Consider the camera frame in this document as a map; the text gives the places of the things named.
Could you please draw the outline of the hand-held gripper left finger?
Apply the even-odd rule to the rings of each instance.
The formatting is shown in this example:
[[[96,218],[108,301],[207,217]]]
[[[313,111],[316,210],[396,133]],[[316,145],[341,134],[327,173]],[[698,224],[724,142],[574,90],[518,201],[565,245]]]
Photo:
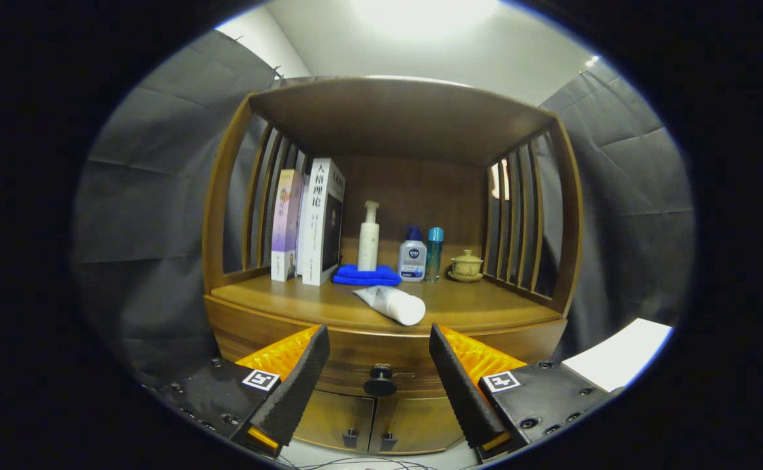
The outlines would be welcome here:
[[[276,458],[294,437],[329,356],[327,326],[313,325],[241,360],[212,358],[149,393],[227,441]]]

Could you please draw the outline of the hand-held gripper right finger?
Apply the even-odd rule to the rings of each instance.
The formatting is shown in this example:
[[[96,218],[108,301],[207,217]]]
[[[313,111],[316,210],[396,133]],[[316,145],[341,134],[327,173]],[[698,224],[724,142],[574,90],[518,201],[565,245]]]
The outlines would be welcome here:
[[[429,353],[478,462],[563,433],[623,392],[607,390],[561,361],[521,361],[437,323]]]

